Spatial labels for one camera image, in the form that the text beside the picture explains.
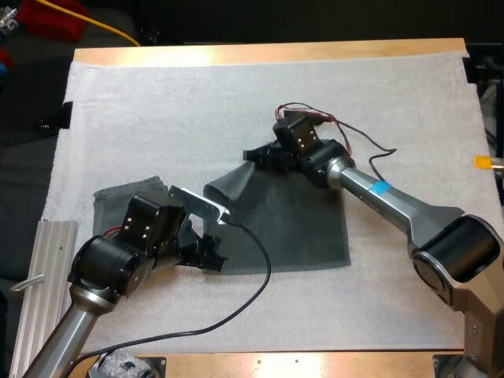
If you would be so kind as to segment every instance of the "wooden table edge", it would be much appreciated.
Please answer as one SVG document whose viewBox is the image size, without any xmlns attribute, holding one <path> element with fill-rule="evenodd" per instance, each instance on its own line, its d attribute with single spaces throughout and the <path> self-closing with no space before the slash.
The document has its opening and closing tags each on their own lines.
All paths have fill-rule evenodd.
<svg viewBox="0 0 504 378">
<path fill-rule="evenodd" d="M 74 61 L 128 67 L 193 67 L 331 59 L 402 57 L 464 51 L 464 39 L 270 43 L 212 46 L 148 46 L 77 49 Z"/>
</svg>

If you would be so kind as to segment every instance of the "dark gray cloth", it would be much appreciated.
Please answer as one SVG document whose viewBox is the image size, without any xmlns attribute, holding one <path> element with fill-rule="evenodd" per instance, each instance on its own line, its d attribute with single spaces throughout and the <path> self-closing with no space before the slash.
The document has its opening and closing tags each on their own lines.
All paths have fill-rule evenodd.
<svg viewBox="0 0 504 378">
<path fill-rule="evenodd" d="M 3 348 L 3 350 L 0 349 L 3 352 L 0 357 L 3 360 L 3 366 L 0 364 L 0 372 L 5 373 L 6 376 L 13 357 L 17 325 L 23 305 L 20 295 L 9 293 L 10 288 L 15 284 L 17 284 L 16 281 L 0 279 L 0 348 Z"/>
<path fill-rule="evenodd" d="M 28 276 L 56 138 L 18 144 L 0 153 L 1 278 L 22 281 Z"/>
<path fill-rule="evenodd" d="M 229 209 L 264 243 L 273 272 L 338 268 L 350 264 L 341 193 L 314 187 L 303 175 L 279 175 L 245 163 L 205 186 L 205 197 Z M 258 247 L 238 228 L 205 224 L 228 258 L 220 273 L 264 272 Z"/>
<path fill-rule="evenodd" d="M 0 277 L 25 280 L 46 203 L 55 132 L 35 128 L 61 112 L 72 56 L 18 65 L 0 91 Z"/>
<path fill-rule="evenodd" d="M 107 229 L 122 224 L 130 199 L 147 192 L 168 195 L 168 188 L 158 176 L 154 176 L 94 193 L 93 234 L 101 235 Z"/>
</svg>

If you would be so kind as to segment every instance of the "red object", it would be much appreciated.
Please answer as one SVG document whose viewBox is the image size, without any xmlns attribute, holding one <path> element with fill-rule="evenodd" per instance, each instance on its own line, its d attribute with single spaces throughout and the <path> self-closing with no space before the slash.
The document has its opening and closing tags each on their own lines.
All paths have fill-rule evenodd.
<svg viewBox="0 0 504 378">
<path fill-rule="evenodd" d="M 87 9 L 77 0 L 49 0 L 56 6 L 87 16 Z M 17 20 L 33 35 L 58 41 L 79 42 L 87 22 L 52 9 L 36 0 L 24 0 Z"/>
<path fill-rule="evenodd" d="M 0 49 L 0 63 L 3 63 L 8 69 L 13 68 L 14 62 L 7 50 Z"/>
</svg>

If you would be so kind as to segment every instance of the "black cable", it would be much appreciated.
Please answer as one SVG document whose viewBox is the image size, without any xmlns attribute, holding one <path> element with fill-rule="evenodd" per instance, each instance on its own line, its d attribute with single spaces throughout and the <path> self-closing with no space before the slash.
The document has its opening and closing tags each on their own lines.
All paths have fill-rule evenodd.
<svg viewBox="0 0 504 378">
<path fill-rule="evenodd" d="M 214 329 L 217 329 L 224 324 L 228 323 L 235 317 L 241 314 L 242 311 L 244 311 L 253 301 L 256 300 L 256 298 L 266 289 L 266 286 L 268 285 L 269 282 L 269 277 L 271 276 L 271 261 L 269 260 L 268 253 L 266 252 L 265 246 L 261 243 L 261 240 L 245 225 L 239 223 L 236 220 L 233 220 L 232 217 L 229 214 L 224 214 L 221 218 L 221 220 L 233 227 L 241 228 L 246 234 L 248 234 L 249 237 L 252 238 L 253 241 L 258 245 L 259 249 L 261 250 L 265 262 L 266 262 L 266 277 L 265 280 L 263 281 L 262 285 L 259 287 L 259 289 L 255 292 L 254 295 L 252 295 L 248 301 L 243 303 L 234 313 L 231 315 L 227 316 L 221 321 L 218 321 L 217 323 L 210 325 L 209 327 L 206 328 L 201 328 L 201 329 L 196 329 L 194 331 L 184 331 L 184 332 L 174 332 L 174 333 L 165 333 L 164 335 L 157 335 L 157 336 L 151 336 L 151 337 L 146 337 L 145 339 L 137 339 L 137 340 L 132 340 L 132 341 L 127 341 L 126 343 L 120 343 L 112 346 L 108 346 L 107 348 L 102 348 L 100 350 L 95 350 L 94 352 L 86 353 L 73 362 L 69 368 L 67 369 L 67 372 L 63 374 L 63 377 L 68 378 L 70 373 L 73 371 L 73 369 L 82 361 L 87 360 L 88 358 L 94 357 L 94 356 L 99 356 L 101 354 L 108 354 L 112 353 L 117 349 L 125 348 L 125 347 L 132 347 L 134 345 L 139 345 L 139 344 L 145 344 L 145 343 L 152 343 L 154 341 L 159 341 L 159 340 L 166 340 L 166 339 L 174 339 L 176 337 L 184 337 L 184 336 L 194 336 L 194 335 L 202 335 L 204 333 L 208 333 L 213 331 Z"/>
<path fill-rule="evenodd" d="M 386 156 L 392 155 L 395 151 L 397 151 L 397 148 L 385 148 L 385 147 L 381 146 L 380 144 L 378 144 L 377 142 L 375 142 L 373 140 L 373 138 L 371 138 L 369 135 L 367 135 L 362 130 L 359 130 L 358 128 L 355 128 L 354 126 L 351 126 L 351 125 L 349 125 L 349 124 L 347 124 L 345 122 L 342 122 L 341 120 L 339 120 L 339 123 L 342 124 L 343 126 L 345 126 L 346 128 L 349 128 L 350 130 L 353 130 L 354 132 L 357 132 L 358 134 L 361 134 L 368 141 L 370 141 L 370 143 L 372 145 L 378 147 L 380 150 L 382 150 L 383 152 L 385 152 L 385 154 L 376 154 L 376 155 L 373 155 L 368 160 L 369 166 L 371 167 L 372 171 L 375 173 L 376 177 L 378 177 L 382 181 L 385 181 L 384 177 L 380 175 L 380 172 L 378 172 L 378 169 L 376 168 L 376 166 L 374 165 L 374 163 L 372 161 L 374 159 L 377 159 L 377 158 L 385 158 Z"/>
</svg>

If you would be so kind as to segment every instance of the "silver bracket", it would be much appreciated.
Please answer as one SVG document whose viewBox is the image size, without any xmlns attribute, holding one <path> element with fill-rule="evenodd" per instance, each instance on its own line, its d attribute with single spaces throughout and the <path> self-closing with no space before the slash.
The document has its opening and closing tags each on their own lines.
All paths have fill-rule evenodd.
<svg viewBox="0 0 504 378">
<path fill-rule="evenodd" d="M 204 221 L 223 224 L 224 222 L 221 220 L 222 216 L 225 213 L 229 214 L 229 210 L 224 206 L 210 201 L 201 195 L 197 195 L 188 189 L 172 186 L 170 187 L 169 195 L 182 202 L 187 213 L 194 214 Z"/>
<path fill-rule="evenodd" d="M 27 280 L 10 290 L 24 292 L 10 378 L 20 378 L 65 312 L 67 275 L 72 264 L 77 222 L 41 220 Z"/>
</svg>

